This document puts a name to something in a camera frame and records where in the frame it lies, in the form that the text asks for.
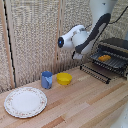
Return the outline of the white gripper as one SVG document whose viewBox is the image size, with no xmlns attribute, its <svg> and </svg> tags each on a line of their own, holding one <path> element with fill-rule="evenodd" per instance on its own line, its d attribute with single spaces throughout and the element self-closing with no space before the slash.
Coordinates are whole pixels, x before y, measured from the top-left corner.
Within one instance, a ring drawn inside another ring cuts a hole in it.
<svg viewBox="0 0 128 128">
<path fill-rule="evenodd" d="M 83 57 L 83 55 L 76 53 L 75 51 L 73 52 L 73 55 L 72 55 L 73 60 L 81 60 L 82 57 Z"/>
</svg>

